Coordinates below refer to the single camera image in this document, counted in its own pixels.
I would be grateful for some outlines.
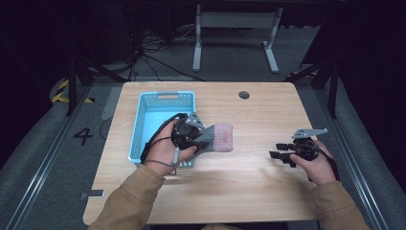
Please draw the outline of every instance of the wrist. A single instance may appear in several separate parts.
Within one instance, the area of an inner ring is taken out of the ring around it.
[[[317,184],[317,186],[320,186],[320,185],[325,185],[325,184],[335,182],[335,181],[337,181],[336,178],[326,178],[326,179],[318,181],[316,184]]]
[[[150,170],[158,173],[161,176],[165,176],[172,171],[172,168],[169,168],[169,166],[161,165],[160,163],[154,162],[154,161],[147,161],[144,163],[144,166],[146,166]]]

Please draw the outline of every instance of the table surface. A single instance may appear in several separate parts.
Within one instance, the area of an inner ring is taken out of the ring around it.
[[[139,95],[147,91],[193,91],[196,111],[208,127],[233,125],[234,150],[208,152],[194,168],[166,176],[148,223],[210,223],[316,219],[305,171],[271,159],[277,143],[291,143],[300,127],[311,128],[291,83],[129,82],[123,86],[94,180],[104,198],[89,198],[83,221],[93,222],[108,196],[136,170],[128,161]],[[241,91],[250,94],[243,100]]]

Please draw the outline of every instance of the blue bin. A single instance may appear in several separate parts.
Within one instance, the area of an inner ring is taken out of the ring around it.
[[[177,113],[195,112],[194,93],[191,91],[144,92],[138,101],[128,159],[141,164],[146,142],[161,124]],[[194,160],[182,162],[179,167],[193,167]]]

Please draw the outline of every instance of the black cable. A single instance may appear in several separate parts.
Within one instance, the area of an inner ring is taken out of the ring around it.
[[[152,143],[153,140],[155,140],[155,138],[158,136],[158,134],[165,128],[165,126],[167,126],[171,121],[173,121],[175,118],[179,117],[182,118],[184,116],[187,116],[186,113],[177,113],[173,116],[171,116],[169,119],[167,119],[166,121],[164,121],[158,128],[158,130],[151,136],[151,138],[149,139],[149,141],[146,143],[146,145],[144,146],[143,149],[143,153],[141,154],[141,163],[143,163],[146,159],[147,159],[147,155],[149,154],[149,150],[150,150],[150,144]]]
[[[99,135],[100,135],[101,138],[104,139],[104,140],[106,140],[107,138],[106,138],[106,137],[103,137],[103,135],[102,135],[102,127],[104,126],[104,124],[105,124],[108,120],[110,120],[110,119],[112,119],[112,118],[113,118],[113,116],[111,116],[111,117],[109,117],[108,119],[106,119],[106,120],[101,124],[101,127],[99,128]]]
[[[90,65],[91,67],[97,69],[99,72],[103,73],[110,79],[113,79],[118,82],[127,82],[128,80],[123,79],[121,76],[118,76],[112,72],[110,72],[108,69],[104,68],[102,65],[99,65],[98,63],[93,62],[92,60],[86,58],[86,57],[79,57],[84,63]]]
[[[248,35],[251,31],[252,31],[252,29],[241,29],[241,28],[239,28],[239,29],[231,29],[231,30],[225,29],[225,32],[230,33],[230,34],[233,34],[233,35],[239,35],[239,36],[246,36],[246,35]]]
[[[130,69],[132,66],[134,65],[133,61],[131,61],[131,63],[127,64],[126,66],[117,68],[117,69],[109,69],[110,72],[114,73],[114,74],[120,74],[122,72],[124,72],[125,70]],[[105,74],[99,72],[99,71],[92,71],[89,70],[89,72],[93,75],[93,76],[105,76]]]
[[[177,174],[177,170],[176,170],[176,165],[175,165],[175,164],[170,165],[170,164],[164,163],[164,162],[162,162],[162,161],[146,160],[146,161],[144,161],[143,165],[145,165],[146,162],[158,163],[158,164],[165,165],[165,166],[168,166],[168,167],[171,167],[171,168],[172,168],[172,167],[175,167],[175,173],[170,172],[170,173],[168,173],[168,174],[169,174],[169,175],[176,175],[176,174]]]
[[[155,145],[157,142],[160,142],[160,141],[163,141],[163,140],[166,140],[166,139],[169,139],[169,138],[171,138],[171,137],[163,137],[163,138],[161,138],[161,139],[158,139],[158,140],[156,140],[154,143],[152,143],[152,144],[149,146],[149,148],[151,149],[151,148],[153,147],[153,145]]]
[[[187,76],[187,77],[191,77],[191,78],[197,79],[197,80],[199,80],[199,81],[205,81],[205,80],[203,80],[203,79],[200,79],[199,77],[192,76],[192,75],[189,75],[189,74],[185,74],[185,73],[183,73],[183,72],[181,72],[181,71],[179,71],[179,70],[177,70],[177,69],[175,69],[175,68],[173,68],[173,67],[171,67],[171,66],[165,64],[164,62],[162,62],[162,61],[160,61],[160,60],[158,60],[158,59],[156,59],[156,58],[154,58],[154,57],[151,57],[151,56],[146,55],[146,54],[144,54],[144,56],[146,56],[147,58],[151,58],[151,59],[155,60],[156,62],[162,64],[162,65],[167,66],[169,69],[171,69],[171,70],[173,70],[173,71],[175,71],[175,72],[177,72],[177,73],[179,73],[179,74],[181,74],[181,75],[184,75],[184,76]]]
[[[316,148],[315,150],[318,151],[318,152],[320,152],[323,156],[325,156],[326,159],[332,159],[332,158],[331,158],[330,156],[328,156],[323,150],[321,150],[321,149],[319,149],[319,148]]]
[[[164,52],[164,51],[166,51],[168,48],[170,48],[170,47],[172,47],[172,46],[174,46],[174,45],[176,45],[176,44],[180,44],[180,43],[183,43],[183,42],[189,40],[188,38],[185,38],[185,36],[186,36],[187,34],[189,34],[189,33],[190,33],[191,31],[193,31],[193,30],[195,30],[195,27],[189,29],[189,30],[186,31],[185,33],[182,33],[182,34],[180,35],[180,37],[174,38],[172,42],[166,42],[164,39],[155,39],[155,40],[152,40],[152,38],[153,38],[152,34],[148,34],[147,36],[151,36],[151,39],[150,39],[149,42],[145,42],[145,43],[143,44],[144,50],[145,50],[146,52],[148,52],[148,53]],[[158,47],[157,49],[146,48],[147,45],[151,45],[151,44],[154,44],[154,43],[158,43],[158,44],[159,44],[159,47]]]
[[[131,63],[131,68],[129,69],[129,75],[127,77],[127,79],[130,81],[131,80],[131,74],[132,74],[132,70],[134,69],[134,65]]]
[[[151,69],[153,70],[153,72],[155,72],[156,78],[157,78],[160,82],[163,82],[163,81],[159,78],[158,73],[156,72],[156,70],[149,64],[149,62],[148,62],[147,60],[143,59],[142,57],[141,57],[141,59],[147,63],[147,65],[149,66],[149,68],[151,68]]]

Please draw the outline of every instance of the tan sleeve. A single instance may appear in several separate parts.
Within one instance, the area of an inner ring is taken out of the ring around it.
[[[142,229],[165,178],[141,165],[106,200],[89,229]]]
[[[320,185],[310,196],[324,229],[370,229],[341,182]]]

